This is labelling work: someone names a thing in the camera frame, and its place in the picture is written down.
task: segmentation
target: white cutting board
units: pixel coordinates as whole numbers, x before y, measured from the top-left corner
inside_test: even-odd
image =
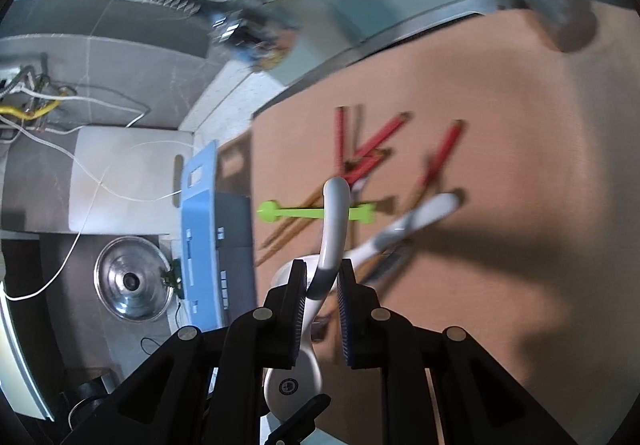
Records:
[[[133,147],[139,143],[146,144]],[[111,165],[103,184],[114,192],[131,198],[155,199],[180,186],[181,167],[177,168],[176,158],[188,161],[192,144],[193,135],[189,132],[87,126],[79,131],[74,155],[98,179]],[[97,183],[74,162],[69,189],[70,231],[113,235],[180,234],[180,208],[175,206],[178,202],[173,197],[133,202],[100,188],[89,211],[96,187]]]

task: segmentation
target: yellow wire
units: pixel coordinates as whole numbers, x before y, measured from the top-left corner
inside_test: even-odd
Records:
[[[61,103],[62,101],[60,100],[54,100],[53,102],[50,102],[50,104],[47,104],[34,112],[24,112],[20,108],[14,107],[13,105],[0,105],[0,114],[10,114],[11,116],[15,116],[16,118],[20,118],[21,120],[35,120],[36,118],[39,118],[41,116],[44,116],[48,112],[51,112]]]

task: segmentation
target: screw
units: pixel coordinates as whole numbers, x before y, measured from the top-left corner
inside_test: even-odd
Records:
[[[254,319],[256,320],[269,320],[273,316],[273,311],[269,308],[257,308],[254,310]]]
[[[377,321],[385,321],[391,318],[391,313],[385,308],[375,308],[371,310],[371,318]]]
[[[454,342],[462,342],[466,339],[466,331],[458,326],[452,326],[447,329],[446,335]]]
[[[180,340],[193,340],[198,335],[198,329],[194,326],[184,326],[178,330]]]

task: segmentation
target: green plastic stick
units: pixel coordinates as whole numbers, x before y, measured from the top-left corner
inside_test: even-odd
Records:
[[[363,203],[349,209],[349,220],[370,224],[375,220],[375,203]],[[324,208],[281,208],[277,201],[265,201],[258,207],[258,218],[274,223],[280,218],[324,218]]]

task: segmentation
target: blue plastic panel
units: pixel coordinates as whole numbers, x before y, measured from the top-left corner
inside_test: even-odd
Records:
[[[191,324],[202,331],[226,325],[215,244],[217,151],[209,143],[182,172],[182,287]]]

